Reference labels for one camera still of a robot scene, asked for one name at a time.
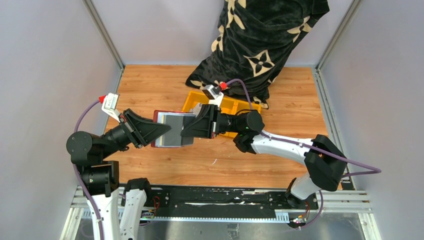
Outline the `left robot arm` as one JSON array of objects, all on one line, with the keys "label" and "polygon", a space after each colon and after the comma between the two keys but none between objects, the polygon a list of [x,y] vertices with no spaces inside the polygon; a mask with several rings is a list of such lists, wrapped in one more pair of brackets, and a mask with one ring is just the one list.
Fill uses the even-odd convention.
[{"label": "left robot arm", "polygon": [[66,150],[87,199],[94,239],[136,240],[143,207],[153,201],[150,182],[147,178],[127,182],[122,193],[123,213],[119,217],[119,162],[107,158],[127,151],[131,144],[146,147],[171,130],[171,126],[141,117],[129,108],[114,114],[116,127],[103,135],[76,130],[69,136]]}]

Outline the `yellow three-compartment bin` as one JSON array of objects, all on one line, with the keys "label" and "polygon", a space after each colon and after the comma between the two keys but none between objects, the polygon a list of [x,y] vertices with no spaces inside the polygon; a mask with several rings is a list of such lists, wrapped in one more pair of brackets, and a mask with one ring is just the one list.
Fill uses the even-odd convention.
[{"label": "yellow three-compartment bin", "polygon": [[[203,93],[198,91],[190,91],[185,100],[182,111],[186,113],[193,113],[192,109],[197,103],[201,103],[202,105],[207,105],[208,101],[209,99]],[[253,134],[254,136],[259,134],[264,129],[265,124],[261,116],[261,110],[259,105],[253,104],[252,106],[253,106],[253,109],[250,109],[250,105],[246,101],[224,97],[221,105],[219,106],[221,108],[221,111],[225,114],[231,114],[231,115],[234,115],[237,112],[241,112],[240,113],[241,120],[242,120],[242,123],[245,125],[245,130],[240,133],[226,132],[225,134],[220,134],[220,135],[235,138],[237,134],[241,134],[241,135]]]}]

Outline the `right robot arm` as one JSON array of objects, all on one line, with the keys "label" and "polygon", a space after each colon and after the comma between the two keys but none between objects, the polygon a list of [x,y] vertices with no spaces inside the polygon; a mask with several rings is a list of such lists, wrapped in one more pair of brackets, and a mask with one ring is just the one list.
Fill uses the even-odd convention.
[{"label": "right robot arm", "polygon": [[325,135],[314,138],[293,138],[264,130],[261,114],[255,109],[243,109],[226,114],[214,104],[204,104],[193,120],[181,131],[183,137],[212,139],[226,132],[236,133],[233,142],[243,153],[268,154],[304,165],[307,172],[294,178],[284,199],[292,209],[298,209],[318,191],[338,189],[345,169],[345,155]]}]

